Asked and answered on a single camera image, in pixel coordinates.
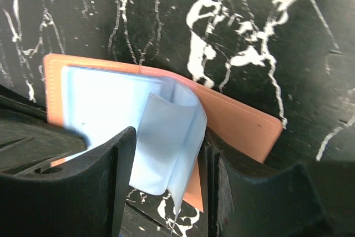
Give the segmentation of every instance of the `black and white marbled surface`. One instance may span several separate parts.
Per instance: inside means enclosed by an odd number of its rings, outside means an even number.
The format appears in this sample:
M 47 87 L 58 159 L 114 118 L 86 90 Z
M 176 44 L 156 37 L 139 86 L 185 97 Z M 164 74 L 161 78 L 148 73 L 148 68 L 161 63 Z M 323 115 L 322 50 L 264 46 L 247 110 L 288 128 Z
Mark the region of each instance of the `black and white marbled surface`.
M 44 104 L 48 53 L 164 68 L 280 118 L 268 165 L 355 160 L 354 18 L 353 0 L 0 0 L 0 83 Z M 168 195 L 130 197 L 169 227 Z

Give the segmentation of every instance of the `wallet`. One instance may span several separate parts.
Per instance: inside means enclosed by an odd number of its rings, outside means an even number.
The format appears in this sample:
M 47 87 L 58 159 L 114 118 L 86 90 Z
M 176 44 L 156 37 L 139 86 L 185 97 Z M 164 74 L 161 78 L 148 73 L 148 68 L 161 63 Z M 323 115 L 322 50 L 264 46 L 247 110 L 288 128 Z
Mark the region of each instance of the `wallet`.
M 166 70 L 58 54 L 44 68 L 48 122 L 85 136 L 89 148 L 135 127 L 130 185 L 168 189 L 177 210 L 184 198 L 203 211 L 196 158 L 207 125 L 258 162 L 282 131 L 277 118 Z

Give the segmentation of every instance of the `orange leather cover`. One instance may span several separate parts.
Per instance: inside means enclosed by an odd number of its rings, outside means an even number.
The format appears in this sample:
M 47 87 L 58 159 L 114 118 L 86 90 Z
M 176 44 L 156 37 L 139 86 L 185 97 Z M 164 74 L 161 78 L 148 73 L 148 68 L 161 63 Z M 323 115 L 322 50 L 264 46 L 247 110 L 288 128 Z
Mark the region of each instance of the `orange leather cover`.
M 190 87 L 207 114 L 207 126 L 232 147 L 263 162 L 282 131 L 277 119 L 176 73 L 135 64 L 50 54 L 44 59 L 48 122 L 63 126 L 62 69 L 66 66 L 113 70 L 158 77 L 172 77 Z M 203 211 L 197 162 L 184 200 Z

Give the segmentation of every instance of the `card holder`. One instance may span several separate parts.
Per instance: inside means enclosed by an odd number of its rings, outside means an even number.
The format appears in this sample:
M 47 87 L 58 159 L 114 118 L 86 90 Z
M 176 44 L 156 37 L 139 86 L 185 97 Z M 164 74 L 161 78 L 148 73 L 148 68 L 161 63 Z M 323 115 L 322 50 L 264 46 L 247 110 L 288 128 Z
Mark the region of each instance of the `card holder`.
M 207 126 L 227 144 L 260 163 L 265 160 L 282 131 L 282 124 L 279 119 L 167 70 L 61 54 L 47 55 L 43 64 L 46 78 L 47 119 L 49 123 L 55 125 L 64 126 L 62 76 L 65 73 L 63 73 L 63 69 L 75 66 L 127 74 L 140 74 L 144 77 L 171 78 L 178 81 L 190 88 L 199 97 L 207 115 Z M 95 87 L 98 85 L 95 85 L 93 80 L 90 86 Z M 60 164 L 63 161 L 57 160 L 54 164 Z M 199 169 L 199 164 L 195 162 L 184 201 L 204 211 L 200 179 L 203 179 L 205 174 L 200 173 Z
M 136 128 L 130 185 L 152 195 L 167 189 L 180 209 L 207 125 L 189 87 L 169 77 L 67 66 L 62 100 L 64 127 L 86 138 L 88 149 Z

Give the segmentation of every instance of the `wallet stitching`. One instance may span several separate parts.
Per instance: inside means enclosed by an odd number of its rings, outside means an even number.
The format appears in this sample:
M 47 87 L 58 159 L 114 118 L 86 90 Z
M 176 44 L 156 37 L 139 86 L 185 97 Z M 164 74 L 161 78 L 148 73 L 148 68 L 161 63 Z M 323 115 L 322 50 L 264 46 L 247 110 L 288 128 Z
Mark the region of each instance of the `wallet stitching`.
M 52 68 L 53 68 L 53 62 L 63 62 L 63 63 L 75 63 L 75 61 L 73 61 L 73 60 L 60 60 L 60 59 L 53 59 L 53 60 L 51 60 L 50 62 L 49 62 L 49 69 L 48 69 L 48 72 L 49 72 L 49 83 L 50 84 L 53 84 L 53 70 L 52 70 Z M 99 65 L 97 65 L 97 66 L 94 66 L 94 67 L 112 67 L 112 68 L 115 68 L 116 66 L 114 66 L 114 65 L 111 65 L 111 64 L 108 64 L 108 65 L 105 65 L 105 66 L 99 66 Z M 130 70 L 130 68 L 124 68 L 124 67 L 122 67 L 121 68 L 121 70 Z M 151 73 L 151 74 L 160 74 L 159 72 L 151 72 L 151 71 L 149 71 L 149 70 L 146 70 L 146 73 Z M 166 76 L 168 76 L 168 77 L 170 77 L 170 78 L 173 78 L 173 79 L 177 79 L 178 81 L 180 81 L 180 82 L 184 82 L 182 79 L 179 79 L 179 78 L 177 78 L 177 77 L 174 77 L 173 75 L 166 75 Z M 245 112 L 247 112 L 247 113 L 249 113 L 249 114 L 251 114 L 251 115 L 253 115 L 253 116 L 256 116 L 256 117 L 258 117 L 258 118 L 260 118 L 260 119 L 262 119 L 262 120 L 265 120 L 265 121 L 267 121 L 267 122 L 269 122 L 271 125 L 273 125 L 273 131 L 272 131 L 272 133 L 275 133 L 275 131 L 276 131 L 276 125 L 272 122 L 272 121 L 270 121 L 270 120 L 268 120 L 268 119 L 266 119 L 266 118 L 263 118 L 263 117 L 261 117 L 261 116 L 259 116 L 259 115 L 257 115 L 257 114 L 255 114 L 255 113 L 253 113 L 253 112 L 250 112 L 249 110 L 246 110 L 246 109 L 243 109 L 243 108 L 241 108 L 241 107 L 239 107 L 239 106 L 237 106 L 237 105 L 234 105 L 234 104 L 232 104 L 232 103 L 230 103 L 230 102 L 227 102 L 227 101 L 225 101 L 225 100 L 223 100 L 223 99 L 221 99 L 221 98 L 219 98 L 219 97 L 217 97 L 217 96 L 215 96 L 215 95 L 213 95 L 213 94 L 210 94 L 210 93 L 208 93 L 208 92 L 206 92 L 206 91 L 204 91 L 204 90 L 201 90 L 200 88 L 195 88 L 195 89 L 197 89 L 198 91 L 201 91 L 202 93 L 205 93 L 205 94 L 208 94 L 208 95 L 210 95 L 210 96 L 212 96 L 212 97 L 214 97 L 214 98 L 217 98 L 217 99 L 219 99 L 219 100 L 221 100 L 221 101 L 223 101 L 223 102 L 225 102 L 225 103 L 227 103 L 227 104 L 229 104 L 229 105 L 232 105 L 233 107 L 236 107 L 236 108 L 238 108 L 238 109 L 241 109 L 241 110 L 243 110 L 243 111 L 245 111 Z M 55 109 L 55 101 L 54 101 L 54 98 L 52 97 L 52 94 L 54 94 L 54 89 L 51 89 L 50 90 L 50 95 L 48 96 L 50 99 L 50 102 L 51 102 L 51 104 L 52 104 L 52 107 L 53 107 L 53 111 L 52 111 L 52 116 L 55 116 L 55 114 L 56 114 L 56 109 Z

